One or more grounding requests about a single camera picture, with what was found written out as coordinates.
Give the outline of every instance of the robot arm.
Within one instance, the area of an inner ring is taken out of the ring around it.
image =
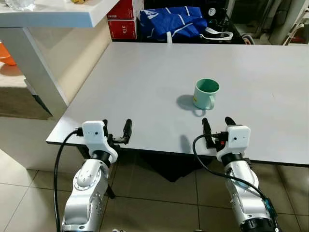
[[[203,119],[204,136],[206,141],[212,141],[207,148],[217,150],[217,159],[225,167],[226,187],[231,196],[232,208],[237,223],[242,232],[279,232],[276,221],[276,212],[268,198],[261,191],[257,192],[259,181],[256,174],[251,170],[247,161],[243,158],[244,151],[249,145],[251,130],[247,126],[236,125],[227,117],[226,131],[211,134],[207,119]]]
[[[107,120],[86,121],[82,124],[85,145],[89,149],[87,159],[73,179],[73,190],[66,203],[62,220],[62,232],[97,232],[103,217],[103,196],[114,194],[108,185],[109,167],[118,154],[114,143],[128,143],[132,121],[128,119],[124,136],[113,139],[107,132]]]

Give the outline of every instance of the mug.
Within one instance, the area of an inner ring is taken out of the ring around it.
[[[193,104],[200,109],[212,110],[219,84],[211,79],[199,79],[195,84]]]

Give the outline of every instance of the blue and white bag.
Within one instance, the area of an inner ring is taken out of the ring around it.
[[[169,7],[140,12],[141,32],[149,39],[172,42],[172,38],[200,36],[210,40],[231,40],[233,33],[217,32],[207,27],[199,7]],[[202,34],[226,34],[226,37],[207,38]]]

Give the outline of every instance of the red box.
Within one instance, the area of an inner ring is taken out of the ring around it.
[[[136,39],[136,20],[108,20],[112,39]]]
[[[120,0],[107,14],[108,19],[135,19],[144,9],[144,0]]]

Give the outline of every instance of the tile floor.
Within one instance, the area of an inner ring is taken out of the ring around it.
[[[217,162],[210,167],[222,171]],[[279,213],[284,232],[309,232],[309,168],[254,164],[260,187]],[[52,173],[26,170],[0,150],[0,232],[54,232]],[[73,174],[59,175],[59,209]],[[175,183],[156,174],[137,154],[122,155],[105,198],[101,232],[239,232],[224,181],[198,170]]]

